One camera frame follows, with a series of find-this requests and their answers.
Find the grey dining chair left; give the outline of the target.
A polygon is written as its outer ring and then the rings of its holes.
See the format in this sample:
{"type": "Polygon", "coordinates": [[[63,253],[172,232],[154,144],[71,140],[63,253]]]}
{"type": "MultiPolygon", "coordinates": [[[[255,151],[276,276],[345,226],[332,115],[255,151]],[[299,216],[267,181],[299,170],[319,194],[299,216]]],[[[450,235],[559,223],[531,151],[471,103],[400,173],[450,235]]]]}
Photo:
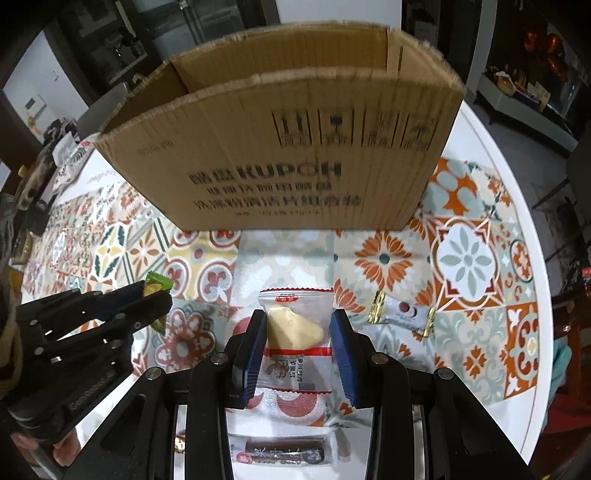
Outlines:
{"type": "Polygon", "coordinates": [[[80,140],[100,132],[115,108],[124,100],[128,93],[128,85],[121,82],[96,100],[76,121],[77,134],[80,140]]]}

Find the white coffee sachet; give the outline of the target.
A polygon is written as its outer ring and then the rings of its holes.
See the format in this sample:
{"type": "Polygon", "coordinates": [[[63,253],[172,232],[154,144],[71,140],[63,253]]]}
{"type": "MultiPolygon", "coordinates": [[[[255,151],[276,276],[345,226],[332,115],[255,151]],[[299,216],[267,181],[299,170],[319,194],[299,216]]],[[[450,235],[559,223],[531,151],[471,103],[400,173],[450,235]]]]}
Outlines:
{"type": "Polygon", "coordinates": [[[414,305],[380,291],[370,305],[367,321],[371,324],[393,324],[424,339],[428,338],[433,330],[435,313],[433,306],[414,305]]]}

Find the brown cardboard box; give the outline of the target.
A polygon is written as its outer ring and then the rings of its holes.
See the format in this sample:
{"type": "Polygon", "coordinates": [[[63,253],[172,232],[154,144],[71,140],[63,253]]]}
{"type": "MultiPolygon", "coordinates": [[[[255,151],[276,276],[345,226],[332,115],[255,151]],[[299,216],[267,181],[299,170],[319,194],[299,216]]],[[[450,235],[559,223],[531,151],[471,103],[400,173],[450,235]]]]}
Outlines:
{"type": "Polygon", "coordinates": [[[185,231],[400,230],[464,92],[438,50],[391,27],[245,30],[165,62],[97,147],[185,231]]]}

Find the wall intercom panel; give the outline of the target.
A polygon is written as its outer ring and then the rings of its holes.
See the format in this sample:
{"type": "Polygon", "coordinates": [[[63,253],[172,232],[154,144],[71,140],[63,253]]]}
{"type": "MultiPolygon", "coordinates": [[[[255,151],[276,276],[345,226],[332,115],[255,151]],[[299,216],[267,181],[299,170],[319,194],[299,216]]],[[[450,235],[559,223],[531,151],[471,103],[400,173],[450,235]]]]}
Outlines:
{"type": "Polygon", "coordinates": [[[46,109],[46,103],[36,93],[32,94],[25,103],[25,110],[27,115],[32,118],[37,118],[46,109]]]}

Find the red heart balloons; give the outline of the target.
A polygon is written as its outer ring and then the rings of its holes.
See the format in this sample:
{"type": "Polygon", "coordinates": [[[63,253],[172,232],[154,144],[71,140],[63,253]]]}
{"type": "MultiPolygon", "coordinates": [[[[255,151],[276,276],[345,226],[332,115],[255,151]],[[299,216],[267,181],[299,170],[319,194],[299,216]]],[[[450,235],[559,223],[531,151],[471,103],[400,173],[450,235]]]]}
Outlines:
{"type": "Polygon", "coordinates": [[[562,83],[566,82],[568,66],[565,62],[565,49],[557,34],[529,31],[525,34],[523,46],[538,70],[558,78],[562,83]]]}

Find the clear red cake packet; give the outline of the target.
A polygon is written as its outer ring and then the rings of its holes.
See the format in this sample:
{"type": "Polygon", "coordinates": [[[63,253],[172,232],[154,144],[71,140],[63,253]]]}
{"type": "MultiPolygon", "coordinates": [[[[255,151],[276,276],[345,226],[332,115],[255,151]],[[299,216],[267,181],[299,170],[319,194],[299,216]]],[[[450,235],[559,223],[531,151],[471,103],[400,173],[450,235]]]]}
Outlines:
{"type": "Polygon", "coordinates": [[[267,317],[259,387],[297,393],[332,391],[333,303],[332,289],[273,288],[259,293],[267,317]]]}

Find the steel hot pot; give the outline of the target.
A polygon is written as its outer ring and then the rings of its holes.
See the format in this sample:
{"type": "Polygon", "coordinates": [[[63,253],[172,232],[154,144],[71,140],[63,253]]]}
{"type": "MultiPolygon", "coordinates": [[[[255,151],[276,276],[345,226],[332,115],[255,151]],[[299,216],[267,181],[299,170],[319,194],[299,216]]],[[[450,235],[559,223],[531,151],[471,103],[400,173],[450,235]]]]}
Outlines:
{"type": "Polygon", "coordinates": [[[15,205],[18,210],[26,211],[47,186],[49,179],[56,170],[53,159],[55,143],[44,146],[32,167],[27,170],[15,194],[15,205]]]}

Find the white patterned snack bag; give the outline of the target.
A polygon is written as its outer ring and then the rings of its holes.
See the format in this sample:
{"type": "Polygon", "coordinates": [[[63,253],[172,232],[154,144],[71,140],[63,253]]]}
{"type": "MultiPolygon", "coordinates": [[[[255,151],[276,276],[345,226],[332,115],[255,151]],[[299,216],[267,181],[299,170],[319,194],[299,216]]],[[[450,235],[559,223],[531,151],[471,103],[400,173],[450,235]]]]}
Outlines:
{"type": "Polygon", "coordinates": [[[71,134],[63,137],[52,152],[57,167],[52,192],[60,195],[80,175],[90,155],[95,150],[95,143],[100,134],[93,133],[78,143],[71,134]]]}

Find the dark fruit leather bar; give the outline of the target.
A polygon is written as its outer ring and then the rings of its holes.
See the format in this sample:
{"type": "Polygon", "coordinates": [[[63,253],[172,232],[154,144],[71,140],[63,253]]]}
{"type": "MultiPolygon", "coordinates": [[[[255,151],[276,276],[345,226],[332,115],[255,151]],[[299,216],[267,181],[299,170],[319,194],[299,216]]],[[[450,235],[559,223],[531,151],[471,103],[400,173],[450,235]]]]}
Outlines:
{"type": "Polygon", "coordinates": [[[325,465],[332,463],[329,436],[249,437],[229,435],[233,462],[266,465],[325,465]]]}

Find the white low cabinet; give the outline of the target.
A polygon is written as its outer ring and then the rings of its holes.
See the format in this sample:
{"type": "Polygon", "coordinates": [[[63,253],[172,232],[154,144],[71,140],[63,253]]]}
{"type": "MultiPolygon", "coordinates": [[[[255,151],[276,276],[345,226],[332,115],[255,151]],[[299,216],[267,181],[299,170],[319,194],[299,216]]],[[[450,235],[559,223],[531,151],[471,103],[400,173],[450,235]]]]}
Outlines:
{"type": "Polygon", "coordinates": [[[578,140],[573,136],[568,122],[550,106],[540,112],[531,103],[521,101],[518,94],[510,97],[503,93],[486,75],[479,79],[477,99],[484,101],[493,110],[494,120],[503,118],[519,122],[569,153],[578,146],[578,140]]]}

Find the patterned tile tablecloth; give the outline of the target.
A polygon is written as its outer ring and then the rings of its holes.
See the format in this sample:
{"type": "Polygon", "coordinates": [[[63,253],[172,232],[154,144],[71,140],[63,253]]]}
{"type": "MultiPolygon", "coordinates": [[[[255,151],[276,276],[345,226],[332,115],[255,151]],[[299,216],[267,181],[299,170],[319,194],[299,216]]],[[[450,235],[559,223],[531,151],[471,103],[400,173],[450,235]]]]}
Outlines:
{"type": "Polygon", "coordinates": [[[109,292],[151,272],[171,280],[163,327],[143,330],[136,372],[192,367],[242,329],[264,289],[330,290],[356,321],[374,295],[435,310],[423,338],[393,326],[373,330],[378,349],[456,371],[487,405],[536,394],[538,303],[514,197],[498,170],[442,159],[418,211],[399,232],[185,232],[127,182],[55,206],[24,269],[32,298],[64,290],[109,292]]]}

